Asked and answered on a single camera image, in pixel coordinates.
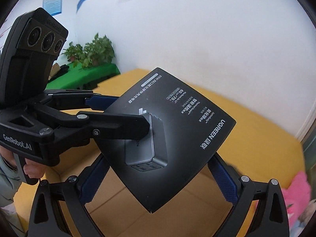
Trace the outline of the person's left hand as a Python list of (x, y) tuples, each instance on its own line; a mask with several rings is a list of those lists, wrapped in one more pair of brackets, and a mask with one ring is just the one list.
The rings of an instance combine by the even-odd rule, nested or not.
[[(17, 169), (17, 163), (10, 150), (1, 147), (1, 156), (11, 168), (15, 170)], [(44, 176), (47, 166), (31, 161), (27, 158), (25, 158), (25, 163), (26, 164), (24, 165), (23, 170), (30, 178), (41, 179)]]

